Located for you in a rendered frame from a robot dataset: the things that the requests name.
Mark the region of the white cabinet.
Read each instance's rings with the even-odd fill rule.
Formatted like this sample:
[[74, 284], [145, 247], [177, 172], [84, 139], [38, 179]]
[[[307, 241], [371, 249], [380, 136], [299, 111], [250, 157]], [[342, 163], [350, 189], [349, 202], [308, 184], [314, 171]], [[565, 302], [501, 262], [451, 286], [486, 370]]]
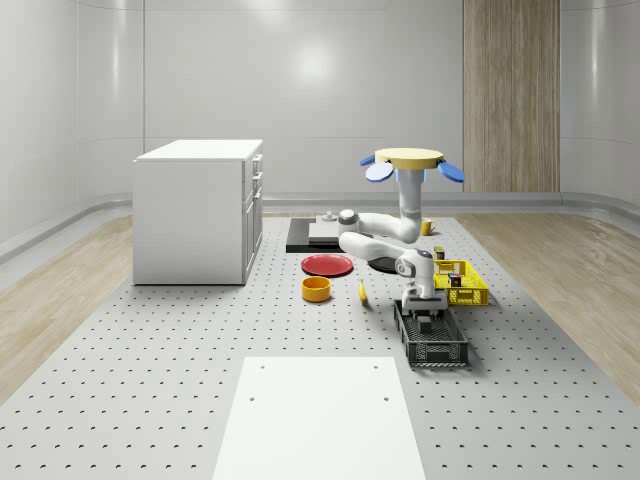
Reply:
[[176, 140], [134, 161], [134, 283], [246, 283], [262, 236], [262, 146]]

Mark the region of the yellow basket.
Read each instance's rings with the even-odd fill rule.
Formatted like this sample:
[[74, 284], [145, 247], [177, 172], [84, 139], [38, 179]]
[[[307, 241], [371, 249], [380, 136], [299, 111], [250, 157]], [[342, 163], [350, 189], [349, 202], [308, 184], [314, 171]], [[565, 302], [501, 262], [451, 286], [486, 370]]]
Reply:
[[[461, 287], [450, 287], [449, 273], [457, 273], [462, 276]], [[488, 286], [466, 260], [435, 260], [434, 286], [447, 291], [450, 305], [488, 304]]]

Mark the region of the red plate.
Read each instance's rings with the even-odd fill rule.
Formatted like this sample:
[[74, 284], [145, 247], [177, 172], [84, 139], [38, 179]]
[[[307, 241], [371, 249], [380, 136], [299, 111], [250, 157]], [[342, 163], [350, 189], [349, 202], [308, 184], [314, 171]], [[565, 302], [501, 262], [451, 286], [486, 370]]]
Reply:
[[302, 270], [312, 276], [338, 277], [353, 270], [352, 261], [342, 255], [316, 254], [301, 261]]

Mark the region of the white board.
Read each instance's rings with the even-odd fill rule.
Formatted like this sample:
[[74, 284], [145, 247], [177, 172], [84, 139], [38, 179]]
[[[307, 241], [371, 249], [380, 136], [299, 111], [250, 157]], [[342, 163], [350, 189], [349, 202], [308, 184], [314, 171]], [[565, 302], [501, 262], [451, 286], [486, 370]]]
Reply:
[[213, 480], [425, 480], [391, 357], [248, 357]]

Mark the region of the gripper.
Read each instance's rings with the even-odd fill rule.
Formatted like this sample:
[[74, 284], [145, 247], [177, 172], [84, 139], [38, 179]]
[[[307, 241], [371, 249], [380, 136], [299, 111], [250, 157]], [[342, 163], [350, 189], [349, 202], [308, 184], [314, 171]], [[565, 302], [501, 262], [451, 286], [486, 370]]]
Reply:
[[447, 294], [435, 293], [430, 298], [421, 298], [417, 294], [404, 293], [401, 303], [413, 318], [434, 321], [441, 319], [447, 310]]

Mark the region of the yellow bowl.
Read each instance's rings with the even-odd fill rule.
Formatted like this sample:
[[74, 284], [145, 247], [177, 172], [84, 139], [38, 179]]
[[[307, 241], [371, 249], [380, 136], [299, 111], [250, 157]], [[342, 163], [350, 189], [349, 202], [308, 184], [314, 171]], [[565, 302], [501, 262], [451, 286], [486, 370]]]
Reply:
[[308, 302], [321, 303], [331, 296], [331, 281], [322, 276], [310, 276], [302, 281], [302, 298]]

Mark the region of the black stove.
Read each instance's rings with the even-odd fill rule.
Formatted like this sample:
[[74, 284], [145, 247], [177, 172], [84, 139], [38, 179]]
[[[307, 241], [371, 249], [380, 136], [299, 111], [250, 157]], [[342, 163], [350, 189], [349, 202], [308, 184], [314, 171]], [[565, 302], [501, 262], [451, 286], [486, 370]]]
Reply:
[[309, 225], [315, 223], [315, 217], [291, 218], [286, 241], [286, 252], [304, 254], [342, 254], [343, 250], [339, 247], [338, 239], [336, 237], [332, 237], [330, 242], [326, 244], [309, 243]]

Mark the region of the drone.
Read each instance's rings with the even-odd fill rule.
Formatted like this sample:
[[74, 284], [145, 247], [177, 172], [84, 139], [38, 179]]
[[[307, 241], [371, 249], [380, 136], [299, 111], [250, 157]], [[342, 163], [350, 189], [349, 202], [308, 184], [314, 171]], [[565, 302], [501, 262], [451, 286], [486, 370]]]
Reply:
[[437, 169], [445, 178], [463, 183], [464, 173], [455, 165], [448, 163], [444, 155], [435, 150], [423, 148], [386, 148], [377, 150], [360, 161], [367, 166], [366, 178], [370, 182], [382, 182], [400, 170], [424, 172]]

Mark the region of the dark grey basket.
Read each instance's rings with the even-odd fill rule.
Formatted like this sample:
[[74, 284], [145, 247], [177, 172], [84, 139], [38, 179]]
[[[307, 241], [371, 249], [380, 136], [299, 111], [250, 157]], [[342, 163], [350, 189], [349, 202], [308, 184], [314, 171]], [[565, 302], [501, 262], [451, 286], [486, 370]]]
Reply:
[[394, 320], [410, 364], [429, 367], [468, 363], [468, 340], [448, 311], [431, 323], [429, 333], [421, 333], [419, 321], [396, 300]]

